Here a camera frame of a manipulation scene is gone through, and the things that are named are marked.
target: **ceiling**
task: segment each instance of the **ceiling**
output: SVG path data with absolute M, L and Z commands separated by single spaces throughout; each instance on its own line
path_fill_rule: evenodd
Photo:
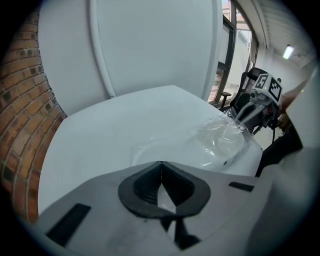
M 252 0 L 264 28 L 267 47 L 283 55 L 287 45 L 294 47 L 289 58 L 303 67 L 316 57 L 315 48 L 308 34 L 292 12 L 278 0 Z

